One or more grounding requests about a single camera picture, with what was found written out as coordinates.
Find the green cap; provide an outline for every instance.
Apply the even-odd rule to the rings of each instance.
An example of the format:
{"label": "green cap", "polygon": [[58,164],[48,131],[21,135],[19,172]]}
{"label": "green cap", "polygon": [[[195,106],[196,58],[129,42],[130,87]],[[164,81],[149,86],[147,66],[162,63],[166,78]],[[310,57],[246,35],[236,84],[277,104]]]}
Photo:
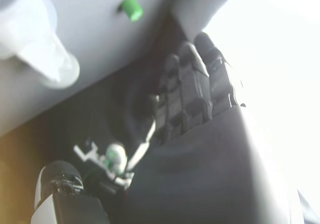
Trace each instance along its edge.
{"label": "green cap", "polygon": [[136,0],[124,0],[121,8],[132,22],[138,21],[144,14],[144,10]]}

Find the bright white background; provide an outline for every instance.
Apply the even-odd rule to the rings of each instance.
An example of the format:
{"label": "bright white background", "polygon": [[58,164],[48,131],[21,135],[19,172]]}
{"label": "bright white background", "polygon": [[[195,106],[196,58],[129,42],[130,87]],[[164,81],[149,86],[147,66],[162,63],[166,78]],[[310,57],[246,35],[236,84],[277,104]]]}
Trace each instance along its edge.
{"label": "bright white background", "polygon": [[320,0],[229,0],[204,31],[240,72],[275,162],[320,215]]}

